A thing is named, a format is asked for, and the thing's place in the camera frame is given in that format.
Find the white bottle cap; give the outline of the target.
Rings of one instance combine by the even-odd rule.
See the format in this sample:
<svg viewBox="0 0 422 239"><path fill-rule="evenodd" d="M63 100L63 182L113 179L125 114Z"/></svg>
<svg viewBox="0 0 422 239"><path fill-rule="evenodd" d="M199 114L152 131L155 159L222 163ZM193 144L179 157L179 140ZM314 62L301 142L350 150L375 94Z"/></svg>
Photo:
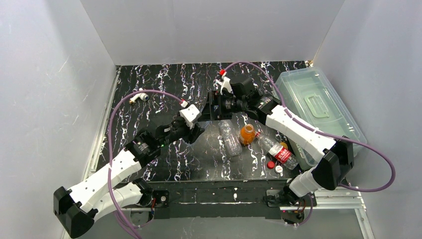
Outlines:
<svg viewBox="0 0 422 239"><path fill-rule="evenodd" d="M283 167L281 165L276 165L274 170L277 174L283 174Z"/></svg>

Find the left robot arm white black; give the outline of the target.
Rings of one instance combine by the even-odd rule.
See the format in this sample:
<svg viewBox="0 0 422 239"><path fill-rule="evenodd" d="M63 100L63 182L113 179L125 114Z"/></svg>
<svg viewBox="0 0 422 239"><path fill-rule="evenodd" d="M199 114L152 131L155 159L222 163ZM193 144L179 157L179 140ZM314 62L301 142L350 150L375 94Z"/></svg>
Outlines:
<svg viewBox="0 0 422 239"><path fill-rule="evenodd" d="M160 156L161 149L182 139L192 144L205 129L198 123L189 127L176 117L170 124L150 125L140 129L111 162L84 181L70 187L59 187L53 193L53 212L64 230L75 239L84 235L94 223L117 208L142 204L154 207L158 198L143 180L115 187L125 178L140 171Z"/></svg>

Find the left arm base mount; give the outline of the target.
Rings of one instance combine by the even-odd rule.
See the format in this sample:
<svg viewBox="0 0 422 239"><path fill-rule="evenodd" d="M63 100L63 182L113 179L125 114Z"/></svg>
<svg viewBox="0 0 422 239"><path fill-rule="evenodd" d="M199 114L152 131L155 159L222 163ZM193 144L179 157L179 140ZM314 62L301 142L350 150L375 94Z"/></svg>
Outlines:
<svg viewBox="0 0 422 239"><path fill-rule="evenodd" d="M136 204L136 213L147 213L147 221L143 224L132 223L132 227L140 229L153 221L155 210L158 208L167 208L169 204L170 193L167 190L155 190L142 196L140 202Z"/></svg>

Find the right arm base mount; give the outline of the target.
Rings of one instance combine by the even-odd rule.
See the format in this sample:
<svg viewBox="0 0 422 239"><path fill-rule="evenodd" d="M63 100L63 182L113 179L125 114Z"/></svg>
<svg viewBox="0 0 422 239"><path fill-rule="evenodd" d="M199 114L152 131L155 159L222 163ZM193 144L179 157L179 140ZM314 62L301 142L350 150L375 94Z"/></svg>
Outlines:
<svg viewBox="0 0 422 239"><path fill-rule="evenodd" d="M306 223L317 205L315 195L308 193L301 198L286 194L283 190L270 189L263 196L263 202L272 208L281 210L283 224L298 228Z"/></svg>

